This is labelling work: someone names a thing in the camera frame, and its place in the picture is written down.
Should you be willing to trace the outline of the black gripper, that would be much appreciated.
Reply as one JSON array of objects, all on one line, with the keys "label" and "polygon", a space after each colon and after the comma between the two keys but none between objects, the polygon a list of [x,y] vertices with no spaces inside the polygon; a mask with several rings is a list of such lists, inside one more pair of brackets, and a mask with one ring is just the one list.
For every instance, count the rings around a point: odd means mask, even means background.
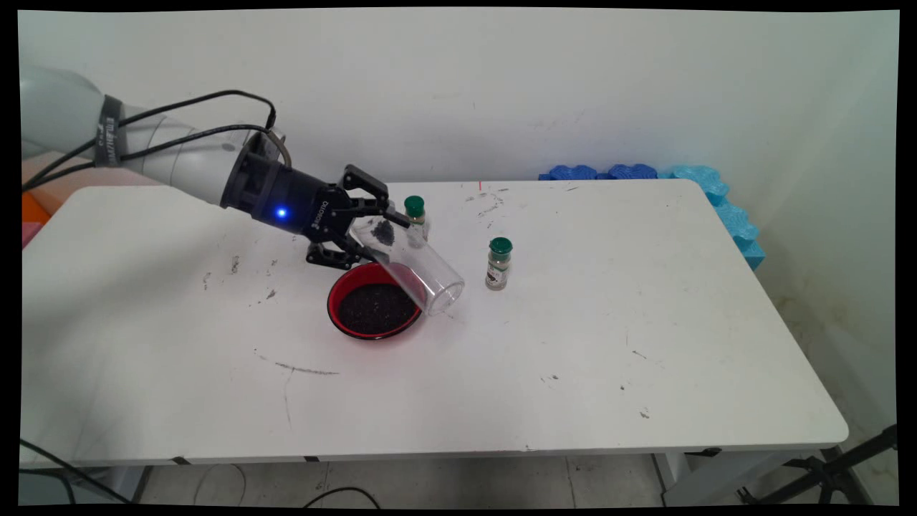
[{"label": "black gripper", "polygon": [[308,264],[340,270],[374,262],[370,249],[354,237],[353,231],[345,231],[341,216],[382,216],[406,229],[411,225],[408,216],[396,209],[387,185],[360,167],[348,164],[336,186],[253,151],[243,151],[236,160],[220,207],[242,211],[263,224],[307,237]]}]

